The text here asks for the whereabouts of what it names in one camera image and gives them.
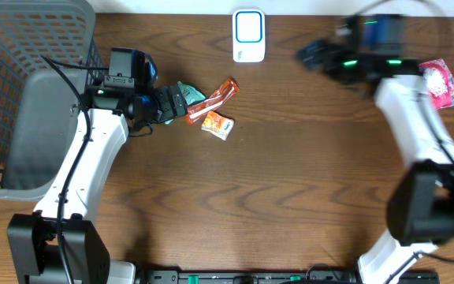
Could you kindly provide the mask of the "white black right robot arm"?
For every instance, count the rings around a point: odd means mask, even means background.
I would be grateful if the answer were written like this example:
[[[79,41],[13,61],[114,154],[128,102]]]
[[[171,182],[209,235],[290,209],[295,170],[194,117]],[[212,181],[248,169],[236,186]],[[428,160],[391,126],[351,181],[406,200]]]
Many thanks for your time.
[[[386,228],[338,283],[414,282],[408,269],[454,238],[454,141],[429,96],[419,61],[403,55],[404,17],[352,15],[340,40],[324,38],[296,58],[339,84],[367,84],[407,168],[386,208]]]

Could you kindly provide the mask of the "purple pad package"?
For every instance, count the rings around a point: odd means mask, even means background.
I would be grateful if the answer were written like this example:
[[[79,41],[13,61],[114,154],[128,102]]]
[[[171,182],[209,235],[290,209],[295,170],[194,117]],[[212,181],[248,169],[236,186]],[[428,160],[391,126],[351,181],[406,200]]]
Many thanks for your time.
[[[454,76],[441,59],[419,65],[435,109],[454,106]]]

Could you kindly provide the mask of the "red orange snack wrapper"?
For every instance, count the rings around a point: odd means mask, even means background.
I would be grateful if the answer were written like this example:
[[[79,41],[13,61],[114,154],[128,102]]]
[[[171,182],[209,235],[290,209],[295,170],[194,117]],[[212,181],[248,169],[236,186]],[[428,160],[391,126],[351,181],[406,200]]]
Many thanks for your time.
[[[206,116],[209,111],[216,110],[224,105],[233,95],[240,90],[239,85],[233,78],[229,78],[214,93],[204,101],[189,106],[185,120],[189,125],[194,124],[200,118]]]

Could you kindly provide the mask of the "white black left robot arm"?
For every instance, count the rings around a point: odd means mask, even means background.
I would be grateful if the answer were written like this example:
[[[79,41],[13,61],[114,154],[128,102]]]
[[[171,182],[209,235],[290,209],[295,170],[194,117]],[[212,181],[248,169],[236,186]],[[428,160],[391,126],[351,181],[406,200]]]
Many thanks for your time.
[[[7,228],[19,283],[135,283],[134,263],[113,260],[95,223],[117,153],[143,127],[182,117],[180,85],[160,88],[90,86],[87,109],[62,165],[31,214]]]

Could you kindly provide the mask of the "orange tissue packet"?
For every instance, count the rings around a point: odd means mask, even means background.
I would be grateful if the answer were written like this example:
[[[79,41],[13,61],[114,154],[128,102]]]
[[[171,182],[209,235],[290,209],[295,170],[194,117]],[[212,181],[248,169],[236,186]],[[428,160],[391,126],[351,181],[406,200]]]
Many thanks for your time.
[[[201,125],[201,130],[207,131],[217,138],[226,140],[231,133],[235,122],[231,118],[226,118],[216,113],[209,111]]]

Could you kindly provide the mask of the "teal wipes packet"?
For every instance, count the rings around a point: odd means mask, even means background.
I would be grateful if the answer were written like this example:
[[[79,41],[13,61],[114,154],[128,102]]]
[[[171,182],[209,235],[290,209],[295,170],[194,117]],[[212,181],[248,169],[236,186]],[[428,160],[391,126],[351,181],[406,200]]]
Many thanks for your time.
[[[170,124],[174,118],[181,118],[188,114],[188,107],[201,103],[206,96],[195,87],[178,81],[175,85],[166,87],[166,96],[169,99],[172,117],[165,121]]]

